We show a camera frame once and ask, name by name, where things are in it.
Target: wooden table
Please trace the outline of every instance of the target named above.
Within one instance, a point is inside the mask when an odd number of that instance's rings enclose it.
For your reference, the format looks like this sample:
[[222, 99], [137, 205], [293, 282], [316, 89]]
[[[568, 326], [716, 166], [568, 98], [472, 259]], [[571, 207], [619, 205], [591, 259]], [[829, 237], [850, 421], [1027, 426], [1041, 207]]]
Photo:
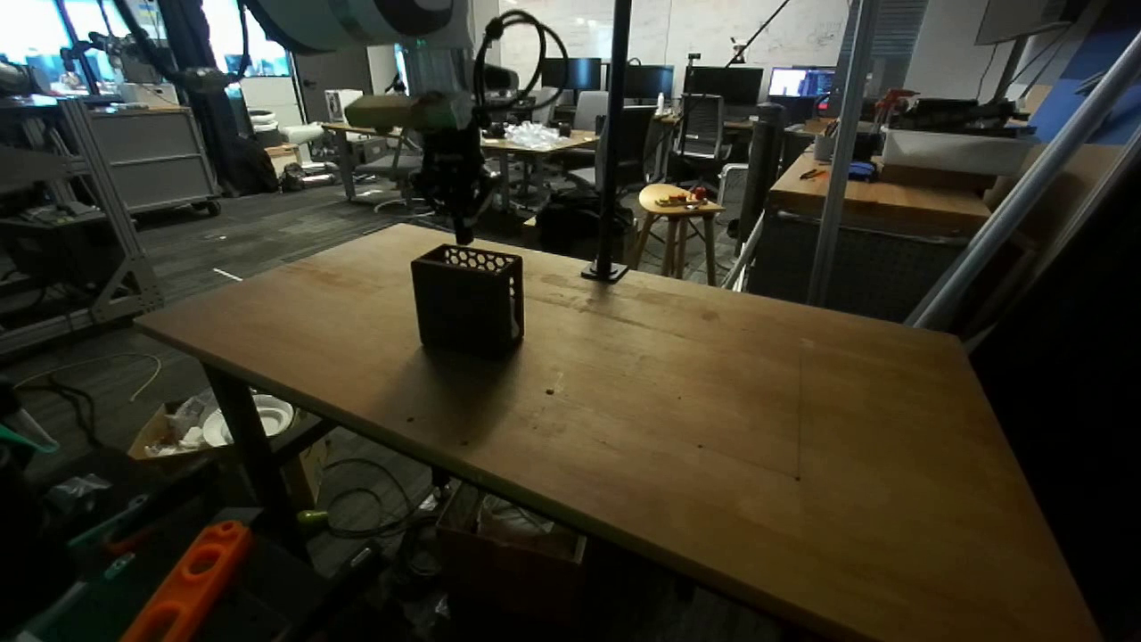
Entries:
[[591, 143], [600, 143], [597, 134], [574, 128], [571, 137], [555, 137], [547, 146], [523, 146], [523, 143], [490, 141], [484, 137], [481, 149], [484, 153], [517, 153], [517, 159], [555, 159], [555, 153], [568, 153], [568, 149], [578, 149], [578, 146], [591, 146]]
[[[770, 205], [781, 211], [817, 217], [829, 196], [832, 166], [819, 166], [812, 149], [795, 159], [789, 172], [770, 187]], [[975, 177], [886, 177], [876, 184], [850, 184], [844, 223], [888, 224], [888, 229], [936, 229], [975, 232], [987, 223], [985, 205], [987, 178]]]
[[510, 141], [481, 141], [481, 149], [491, 159], [503, 159], [501, 172], [503, 172], [503, 188], [501, 188], [501, 205], [496, 211], [517, 223], [528, 223], [530, 216], [547, 211], [548, 205], [548, 187], [547, 178], [535, 178], [535, 168], [542, 162], [552, 162], [559, 153], [574, 153], [585, 146], [597, 146], [600, 137], [574, 128], [571, 137], [555, 137], [542, 146], [523, 146], [523, 143], [510, 143]]
[[140, 326], [206, 366], [247, 464], [243, 383], [825, 637], [1097, 638], [958, 338], [514, 249], [523, 348], [423, 354], [439, 243], [397, 224]]

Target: black mesh box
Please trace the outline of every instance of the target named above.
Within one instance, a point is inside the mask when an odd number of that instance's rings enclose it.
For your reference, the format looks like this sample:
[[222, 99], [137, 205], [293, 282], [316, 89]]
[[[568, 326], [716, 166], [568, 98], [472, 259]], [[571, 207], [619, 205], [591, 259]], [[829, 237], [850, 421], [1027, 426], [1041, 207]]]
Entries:
[[523, 338], [523, 262], [472, 248], [435, 248], [414, 262], [423, 348], [508, 354]]

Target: stool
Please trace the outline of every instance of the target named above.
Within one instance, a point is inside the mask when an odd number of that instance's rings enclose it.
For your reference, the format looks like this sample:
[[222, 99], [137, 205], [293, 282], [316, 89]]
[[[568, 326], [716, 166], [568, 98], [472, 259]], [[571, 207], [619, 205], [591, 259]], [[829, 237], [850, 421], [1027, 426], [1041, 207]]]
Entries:
[[637, 192], [641, 207], [641, 229], [634, 241], [632, 269], [641, 263], [646, 241], [651, 237], [655, 223], [666, 223], [666, 262], [665, 276], [680, 280], [685, 276], [685, 243], [693, 237], [705, 241], [705, 272], [711, 285], [716, 285], [716, 263], [713, 263], [713, 217], [716, 217], [716, 200], [701, 200], [693, 188], [670, 187], [670, 184], [651, 184]]

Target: table leg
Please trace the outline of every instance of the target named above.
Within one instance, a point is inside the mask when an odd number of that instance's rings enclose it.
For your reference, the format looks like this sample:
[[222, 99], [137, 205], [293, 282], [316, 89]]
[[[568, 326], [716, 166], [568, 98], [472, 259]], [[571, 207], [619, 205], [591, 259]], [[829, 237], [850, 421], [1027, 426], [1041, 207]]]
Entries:
[[632, 269], [641, 263], [641, 249], [646, 249], [646, 241], [649, 241], [651, 223], [655, 223], [655, 217], [649, 217], [649, 216], [641, 211], [641, 232], [637, 232], [637, 241], [634, 241]]
[[298, 536], [298, 526], [293, 519], [296, 508], [283, 486], [283, 471], [279, 471], [270, 438], [259, 427], [259, 414], [254, 407], [250, 386], [227, 370], [209, 369], [209, 366], [202, 366], [202, 370], [209, 380], [209, 389], [213, 389], [213, 400], [224, 414], [224, 426], [235, 438], [235, 449], [243, 458], [243, 471], [256, 493], [256, 505], [263, 508], [263, 522], [268, 522], [270, 536], [283, 540], [283, 545], [290, 552], [296, 552], [298, 562], [312, 562], [308, 540]]
[[665, 259], [665, 276], [673, 276], [673, 259], [678, 254], [678, 223], [666, 223], [666, 259]]
[[685, 280], [689, 217], [670, 217], [673, 232], [673, 276]]
[[357, 153], [347, 134], [335, 134], [335, 172], [344, 178], [347, 200], [357, 200]]
[[711, 285], [716, 285], [713, 217], [701, 217], [701, 224], [705, 224], [705, 272], [711, 272]]

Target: metal pole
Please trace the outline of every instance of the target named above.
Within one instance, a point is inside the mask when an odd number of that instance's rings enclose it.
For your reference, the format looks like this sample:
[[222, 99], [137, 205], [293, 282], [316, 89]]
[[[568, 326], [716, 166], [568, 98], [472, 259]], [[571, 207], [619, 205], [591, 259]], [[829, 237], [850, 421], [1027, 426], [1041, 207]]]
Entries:
[[57, 0], [57, 14], [62, 14], [62, 26], [65, 26], [65, 33], [67, 33], [67, 47], [71, 47], [71, 55], [75, 55], [75, 64], [77, 64], [86, 98], [99, 98], [98, 67], [94, 67], [94, 61], [86, 61], [86, 47], [77, 43], [77, 33], [75, 33], [75, 21], [71, 21], [65, 0]]
[[876, 14], [876, 0], [857, 0], [853, 14], [850, 14], [844, 99], [842, 99], [842, 127], [839, 127], [833, 149], [832, 149], [829, 200], [819, 211], [819, 237], [817, 237], [817, 259], [812, 259], [812, 276], [808, 276], [808, 304], [825, 304], [825, 289], [832, 282], [833, 243], [839, 243], [839, 229], [842, 229], [842, 216], [844, 216], [850, 162], [857, 149], [857, 128], [861, 128], [861, 109], [863, 109], [863, 85], [868, 85], [874, 14]]
[[616, 282], [625, 272], [615, 272], [611, 243], [616, 223], [616, 128], [625, 114], [625, 85], [629, 85], [629, 41], [632, 41], [632, 0], [615, 5], [615, 41], [611, 41], [611, 99], [606, 99], [606, 128], [603, 128], [603, 177], [600, 177], [600, 254], [597, 269], [585, 280]]
[[738, 262], [728, 269], [723, 289], [733, 289], [733, 282], [741, 280], [745, 263], [755, 254], [761, 243], [761, 229], [762, 229], [762, 192], [775, 184], [775, 128], [776, 128], [776, 114], [762, 114], [762, 119], [749, 119], [754, 137], [749, 137], [749, 178], [745, 178], [745, 205], [741, 205], [741, 224], [749, 223], [749, 241], [738, 254]]
[[1013, 73], [1020, 67], [1023, 55], [1027, 55], [1027, 43], [1032, 43], [1032, 36], [1015, 36], [1015, 41], [1013, 41], [1009, 56], [1007, 56], [1007, 64], [1003, 64], [1003, 75], [1000, 75], [1000, 84], [995, 84], [993, 105], [1003, 105], [1003, 99], [1007, 99], [1007, 89], [1009, 89]]
[[1141, 36], [1113, 61], [1096, 92], [1071, 114], [1064, 134], [1041, 149], [1041, 159], [1027, 168], [1027, 177], [1009, 188], [1000, 211], [985, 223], [985, 229], [969, 241], [963, 259], [937, 280], [937, 285], [920, 300], [920, 306], [907, 318], [912, 329], [945, 329], [953, 306], [963, 300], [969, 282], [987, 269], [1000, 248], [1020, 229], [1032, 207], [1044, 196], [1051, 178], [1065, 168], [1071, 153], [1101, 127], [1113, 99], [1134, 84], [1141, 73]]

